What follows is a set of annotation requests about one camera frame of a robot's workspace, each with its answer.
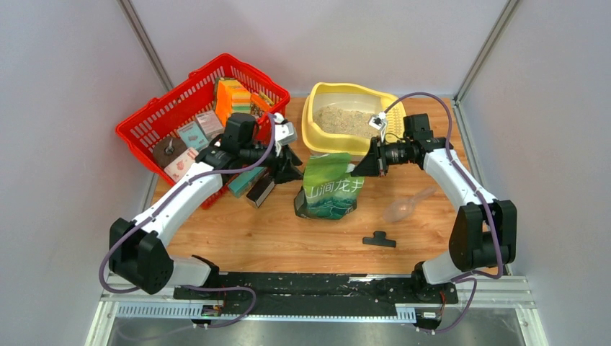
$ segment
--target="transparent scoop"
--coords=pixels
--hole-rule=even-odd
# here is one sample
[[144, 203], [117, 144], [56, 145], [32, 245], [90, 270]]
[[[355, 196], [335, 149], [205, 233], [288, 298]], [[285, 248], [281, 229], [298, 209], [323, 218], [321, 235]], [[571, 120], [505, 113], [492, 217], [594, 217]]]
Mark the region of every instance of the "transparent scoop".
[[414, 209], [416, 209], [416, 204], [418, 204], [421, 200], [432, 196], [435, 191], [437, 191], [435, 186], [429, 186], [415, 194], [413, 197], [400, 198], [392, 202], [384, 210], [384, 221], [397, 222], [407, 218], [414, 212]]

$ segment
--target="green plastic bag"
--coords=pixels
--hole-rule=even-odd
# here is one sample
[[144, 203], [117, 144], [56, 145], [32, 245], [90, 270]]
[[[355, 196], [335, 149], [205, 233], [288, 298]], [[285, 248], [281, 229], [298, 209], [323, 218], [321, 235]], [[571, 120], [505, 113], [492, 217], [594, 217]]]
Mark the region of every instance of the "green plastic bag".
[[350, 154], [311, 156], [303, 173], [303, 188], [295, 198], [295, 214], [301, 218], [339, 220], [357, 208], [364, 177], [346, 172]]

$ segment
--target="wooden table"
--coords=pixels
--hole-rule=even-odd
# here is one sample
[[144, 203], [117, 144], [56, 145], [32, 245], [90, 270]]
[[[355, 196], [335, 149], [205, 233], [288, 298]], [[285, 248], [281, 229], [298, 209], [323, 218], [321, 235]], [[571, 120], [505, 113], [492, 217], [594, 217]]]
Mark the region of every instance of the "wooden table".
[[[301, 134], [304, 98], [292, 99], [286, 118]], [[447, 116], [433, 99], [408, 99], [406, 114], [428, 113], [436, 136], [445, 136]], [[467, 166], [463, 142], [453, 122], [451, 142]], [[310, 155], [299, 139], [291, 144], [304, 161]], [[417, 262], [447, 250], [456, 213], [439, 187], [418, 204], [406, 220], [386, 223], [384, 209], [397, 198], [412, 196], [437, 183], [414, 164], [392, 166], [384, 178], [365, 178], [357, 210], [339, 221], [306, 220], [295, 216], [293, 198], [301, 181], [278, 185], [259, 209], [244, 197], [224, 195], [209, 210], [197, 209], [178, 230], [169, 246], [173, 255], [197, 254], [213, 261], [222, 271], [410, 273]], [[159, 180], [153, 201], [168, 191]], [[385, 231], [396, 248], [362, 244], [364, 236]]]

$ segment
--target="red plastic basket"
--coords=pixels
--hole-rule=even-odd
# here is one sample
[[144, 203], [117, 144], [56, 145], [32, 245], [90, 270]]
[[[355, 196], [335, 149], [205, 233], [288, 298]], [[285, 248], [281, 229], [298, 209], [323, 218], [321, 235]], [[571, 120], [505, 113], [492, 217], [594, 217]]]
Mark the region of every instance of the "red plastic basket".
[[[178, 137], [178, 128], [194, 121], [196, 114], [212, 109], [214, 82], [218, 77], [233, 77], [250, 92], [265, 93], [275, 102], [269, 110], [271, 113], [284, 114], [290, 101], [289, 93], [271, 78], [227, 53], [191, 72], [186, 81], [163, 97], [151, 99], [146, 106], [117, 125], [116, 132], [146, 168], [159, 174], [170, 185], [174, 185], [174, 181], [153, 160], [153, 147], [170, 134]], [[271, 130], [269, 118], [262, 117], [259, 124], [257, 139], [266, 141]]]

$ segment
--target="wall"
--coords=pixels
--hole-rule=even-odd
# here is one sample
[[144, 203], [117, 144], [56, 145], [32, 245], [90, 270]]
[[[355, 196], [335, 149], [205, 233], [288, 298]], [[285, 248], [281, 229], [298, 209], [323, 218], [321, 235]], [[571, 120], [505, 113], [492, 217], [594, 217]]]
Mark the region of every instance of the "wall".
[[523, 1], [463, 103], [550, 345], [609, 345], [608, 1]]
[[455, 93], [505, 0], [133, 0], [171, 80], [228, 52], [291, 93], [319, 81]]
[[115, 1], [0, 2], [2, 345], [82, 345], [150, 174], [114, 126], [163, 90]]

